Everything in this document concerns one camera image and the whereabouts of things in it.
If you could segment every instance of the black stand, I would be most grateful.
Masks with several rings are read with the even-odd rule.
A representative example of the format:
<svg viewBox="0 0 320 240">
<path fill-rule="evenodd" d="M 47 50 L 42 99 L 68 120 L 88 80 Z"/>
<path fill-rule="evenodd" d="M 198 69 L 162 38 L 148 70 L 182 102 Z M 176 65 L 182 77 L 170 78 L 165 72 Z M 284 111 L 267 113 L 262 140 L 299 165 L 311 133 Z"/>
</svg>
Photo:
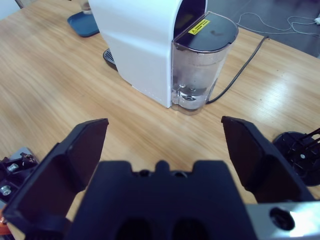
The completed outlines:
<svg viewBox="0 0 320 240">
<path fill-rule="evenodd" d="M 304 134 L 288 131 L 280 134 L 273 141 L 274 146 L 292 166 L 307 186 L 320 184 L 320 128 Z"/>
</svg>

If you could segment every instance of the blue tray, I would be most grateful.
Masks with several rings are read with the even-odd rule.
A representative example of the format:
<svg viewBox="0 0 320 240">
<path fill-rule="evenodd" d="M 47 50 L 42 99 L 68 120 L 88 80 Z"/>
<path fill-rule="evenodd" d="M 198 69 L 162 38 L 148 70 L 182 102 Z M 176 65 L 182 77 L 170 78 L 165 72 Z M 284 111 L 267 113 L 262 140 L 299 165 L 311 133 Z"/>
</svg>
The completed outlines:
<svg viewBox="0 0 320 240">
<path fill-rule="evenodd" d="M 67 19 L 69 25 L 81 37 L 87 38 L 99 33 L 93 14 L 84 14 L 82 11 Z"/>
</svg>

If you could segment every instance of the wood grain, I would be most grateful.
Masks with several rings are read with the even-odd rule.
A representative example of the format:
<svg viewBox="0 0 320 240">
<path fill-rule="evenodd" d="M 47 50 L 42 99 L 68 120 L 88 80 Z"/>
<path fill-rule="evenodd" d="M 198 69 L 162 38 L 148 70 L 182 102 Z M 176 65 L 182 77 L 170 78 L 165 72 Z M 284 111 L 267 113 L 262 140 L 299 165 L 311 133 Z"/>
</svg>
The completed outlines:
<svg viewBox="0 0 320 240">
<path fill-rule="evenodd" d="M 67 18 L 79 11 L 77 2 L 39 0 L 0 21 L 0 156 L 26 146 L 42 159 L 78 123 L 109 118 L 101 159 L 128 160 L 135 171 L 153 170 L 162 159 L 172 170 L 224 160 L 242 199 L 254 203 L 229 159 L 221 117 L 251 121 L 270 141 L 282 132 L 319 127 L 320 59 L 268 39 L 220 100 L 187 116 L 144 96 L 111 69 L 100 34 L 77 36 Z M 261 39 L 240 29 L 213 96 Z M 310 191 L 320 197 L 319 187 Z"/>
</svg>

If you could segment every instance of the yellow warning label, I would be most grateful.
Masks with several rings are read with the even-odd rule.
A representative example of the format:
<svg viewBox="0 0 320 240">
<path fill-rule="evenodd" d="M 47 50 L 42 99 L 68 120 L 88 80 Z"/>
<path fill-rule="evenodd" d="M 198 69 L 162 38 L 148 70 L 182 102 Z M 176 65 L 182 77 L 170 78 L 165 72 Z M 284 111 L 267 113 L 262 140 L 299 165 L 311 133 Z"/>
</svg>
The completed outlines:
<svg viewBox="0 0 320 240">
<path fill-rule="evenodd" d="M 202 19 L 197 25 L 195 25 L 193 28 L 191 28 L 188 33 L 196 35 L 198 32 L 201 31 L 208 23 L 210 23 L 207 19 Z"/>
</svg>

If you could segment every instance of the water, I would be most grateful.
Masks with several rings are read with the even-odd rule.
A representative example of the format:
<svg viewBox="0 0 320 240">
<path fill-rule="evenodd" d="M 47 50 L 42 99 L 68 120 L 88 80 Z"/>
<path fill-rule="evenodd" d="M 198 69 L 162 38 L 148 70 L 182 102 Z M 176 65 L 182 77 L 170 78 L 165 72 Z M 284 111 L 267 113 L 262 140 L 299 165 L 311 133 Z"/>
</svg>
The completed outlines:
<svg viewBox="0 0 320 240">
<path fill-rule="evenodd" d="M 187 110 L 196 110 L 201 108 L 207 102 L 207 88 L 194 88 L 181 86 L 175 91 L 172 98 L 173 104 L 178 104 Z"/>
</svg>

